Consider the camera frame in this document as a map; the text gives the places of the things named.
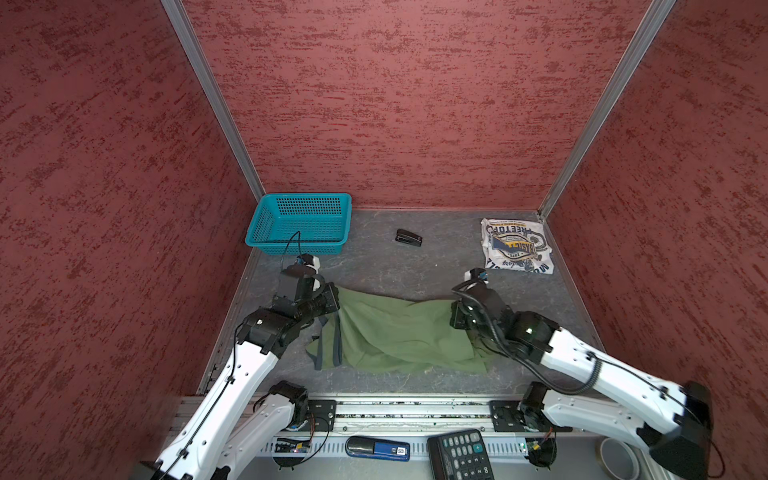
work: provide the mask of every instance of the red wall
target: red wall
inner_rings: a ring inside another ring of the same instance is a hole
[[[550,216],[608,352],[707,384],[739,479],[768,475],[767,51],[764,0],[678,0]]]
[[[535,210],[648,0],[188,0],[267,192]]]
[[[0,476],[126,478],[203,375],[253,197],[160,2],[0,18]]]

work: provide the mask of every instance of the work surface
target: work surface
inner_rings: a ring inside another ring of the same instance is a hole
[[[464,272],[483,266],[480,220],[484,217],[535,220],[530,213],[354,210],[349,240],[342,253],[320,257],[320,273],[327,281],[351,290],[414,301],[450,299],[451,287],[464,280]],[[412,247],[395,242],[398,228],[424,237],[423,245]],[[286,258],[286,264],[290,261],[293,258]],[[270,304],[279,271],[280,257],[260,256],[243,301],[244,315]],[[594,327],[579,316],[557,267],[553,275],[489,270],[488,277],[489,286],[512,309],[539,312],[592,345],[601,346]],[[316,371],[305,347],[319,328],[315,322],[301,332],[263,386],[286,379],[306,387],[310,394],[403,392],[522,396],[534,379],[523,367],[503,358],[496,359],[486,375],[438,367],[410,374],[373,374],[346,366]]]

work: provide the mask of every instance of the calculator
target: calculator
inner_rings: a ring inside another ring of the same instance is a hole
[[[435,480],[493,480],[479,430],[463,430],[427,439]]]

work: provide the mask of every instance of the blue basket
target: blue basket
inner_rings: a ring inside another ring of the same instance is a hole
[[[286,242],[301,232],[301,252],[338,255],[349,235],[352,198],[348,194],[264,195],[250,221],[245,243],[267,255],[282,255]],[[298,235],[288,255],[299,254]]]

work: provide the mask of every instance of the green cloth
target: green cloth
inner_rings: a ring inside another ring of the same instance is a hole
[[[339,288],[339,312],[306,348],[316,369],[418,372],[444,366],[486,373],[493,354],[449,325],[452,300],[409,302]]]

